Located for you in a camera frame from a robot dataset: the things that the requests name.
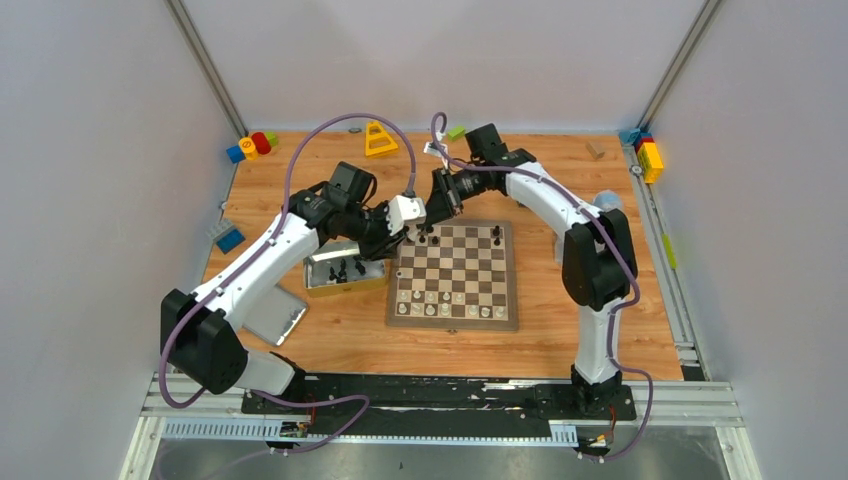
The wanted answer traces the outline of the wooden chess board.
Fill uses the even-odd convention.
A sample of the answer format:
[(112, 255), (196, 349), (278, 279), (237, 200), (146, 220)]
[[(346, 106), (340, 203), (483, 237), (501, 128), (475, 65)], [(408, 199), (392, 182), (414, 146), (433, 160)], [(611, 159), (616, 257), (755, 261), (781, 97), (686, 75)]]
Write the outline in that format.
[(517, 331), (511, 223), (453, 219), (405, 241), (391, 261), (386, 324)]

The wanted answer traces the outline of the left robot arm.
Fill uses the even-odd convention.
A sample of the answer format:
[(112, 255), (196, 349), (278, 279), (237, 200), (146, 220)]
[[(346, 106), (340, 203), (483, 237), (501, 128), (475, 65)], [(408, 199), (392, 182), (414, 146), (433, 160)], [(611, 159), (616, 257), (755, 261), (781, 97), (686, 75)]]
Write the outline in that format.
[(412, 191), (367, 207), (371, 182), (368, 172), (339, 163), (330, 180), (289, 196), (267, 230), (217, 277), (190, 293), (169, 292), (161, 302), (159, 368), (173, 365), (213, 394), (257, 390), (279, 411), (298, 411), (307, 389), (295, 379), (296, 366), (245, 348), (237, 333), (281, 278), (328, 240), (354, 240), (362, 258), (383, 259), (425, 216)]

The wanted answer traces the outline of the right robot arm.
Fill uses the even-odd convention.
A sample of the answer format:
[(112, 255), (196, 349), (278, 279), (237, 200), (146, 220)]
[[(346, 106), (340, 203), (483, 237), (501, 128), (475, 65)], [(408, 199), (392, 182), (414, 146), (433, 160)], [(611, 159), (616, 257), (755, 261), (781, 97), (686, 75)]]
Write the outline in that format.
[(624, 368), (615, 358), (619, 312), (640, 297), (626, 215), (619, 209), (600, 210), (579, 199), (531, 153), (509, 149), (493, 124), (466, 133), (471, 159), (456, 160), (437, 138), (446, 126), (446, 114), (436, 113), (430, 125), (431, 144), (456, 170), (434, 171), (425, 226), (457, 216), (464, 201), (472, 197), (499, 191), (524, 205), (555, 231), (563, 242), (562, 281), (579, 307), (571, 403), (584, 417), (598, 416), (609, 407), (611, 395), (622, 382)]

